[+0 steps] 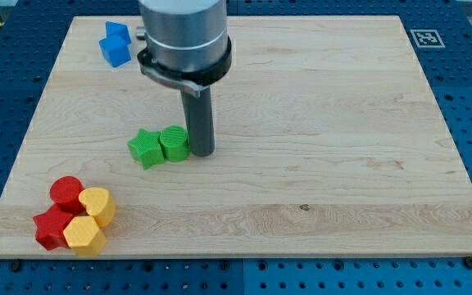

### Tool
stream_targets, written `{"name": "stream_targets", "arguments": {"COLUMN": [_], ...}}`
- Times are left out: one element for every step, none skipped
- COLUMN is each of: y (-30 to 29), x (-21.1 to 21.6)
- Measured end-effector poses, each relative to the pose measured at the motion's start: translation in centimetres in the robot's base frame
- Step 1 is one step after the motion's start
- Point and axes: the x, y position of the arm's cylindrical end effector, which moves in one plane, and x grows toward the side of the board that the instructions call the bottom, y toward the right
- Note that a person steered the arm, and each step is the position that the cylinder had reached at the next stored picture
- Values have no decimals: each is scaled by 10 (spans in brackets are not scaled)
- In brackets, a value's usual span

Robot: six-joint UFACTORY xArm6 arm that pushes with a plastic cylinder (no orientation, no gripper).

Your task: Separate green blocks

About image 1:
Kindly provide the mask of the black clamp ring mount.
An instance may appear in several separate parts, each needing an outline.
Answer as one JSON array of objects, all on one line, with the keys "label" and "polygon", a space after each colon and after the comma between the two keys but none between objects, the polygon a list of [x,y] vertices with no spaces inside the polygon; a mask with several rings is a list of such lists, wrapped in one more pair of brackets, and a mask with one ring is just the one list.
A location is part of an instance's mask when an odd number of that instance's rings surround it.
[{"label": "black clamp ring mount", "polygon": [[223,56],[206,69],[184,72],[171,70],[153,59],[148,48],[144,48],[137,54],[141,73],[149,79],[170,89],[192,95],[195,98],[201,96],[200,92],[209,88],[212,84],[222,79],[232,65],[232,42],[227,38],[227,48]]}]

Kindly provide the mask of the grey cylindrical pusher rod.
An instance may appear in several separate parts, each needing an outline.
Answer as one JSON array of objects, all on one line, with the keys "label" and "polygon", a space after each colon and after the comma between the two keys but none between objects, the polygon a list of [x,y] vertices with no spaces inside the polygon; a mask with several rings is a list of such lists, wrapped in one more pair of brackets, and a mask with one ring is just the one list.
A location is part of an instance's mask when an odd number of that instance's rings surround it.
[{"label": "grey cylindrical pusher rod", "polygon": [[215,133],[211,105],[211,88],[206,87],[198,98],[182,92],[188,143],[192,154],[207,157],[215,150]]}]

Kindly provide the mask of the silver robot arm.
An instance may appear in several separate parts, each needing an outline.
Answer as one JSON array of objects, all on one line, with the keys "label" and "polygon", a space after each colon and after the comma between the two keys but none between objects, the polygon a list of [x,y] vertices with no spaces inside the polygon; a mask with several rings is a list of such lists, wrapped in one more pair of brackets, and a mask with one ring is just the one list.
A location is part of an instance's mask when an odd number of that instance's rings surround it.
[{"label": "silver robot arm", "polygon": [[232,64],[223,0],[140,0],[146,47],[137,59],[143,75],[180,91],[192,154],[215,151],[211,86]]}]

